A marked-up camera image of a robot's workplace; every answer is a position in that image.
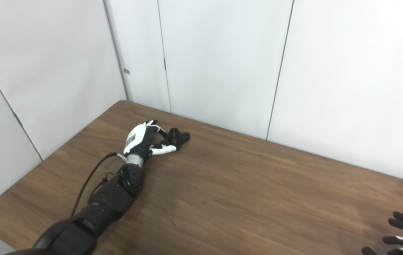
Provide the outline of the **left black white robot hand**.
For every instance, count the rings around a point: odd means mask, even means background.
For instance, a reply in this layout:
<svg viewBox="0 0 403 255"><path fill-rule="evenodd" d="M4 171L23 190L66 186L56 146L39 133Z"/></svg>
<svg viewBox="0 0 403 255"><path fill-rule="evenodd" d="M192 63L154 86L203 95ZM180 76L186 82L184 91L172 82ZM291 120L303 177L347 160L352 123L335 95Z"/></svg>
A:
<svg viewBox="0 0 403 255"><path fill-rule="evenodd" d="M158 133L167 138L167 132L157 125L157 120L141 123L129 132L123 151L128 164L143 168L144 163L152 155L163 155L177 151L174 145L152 144L153 136Z"/></svg>

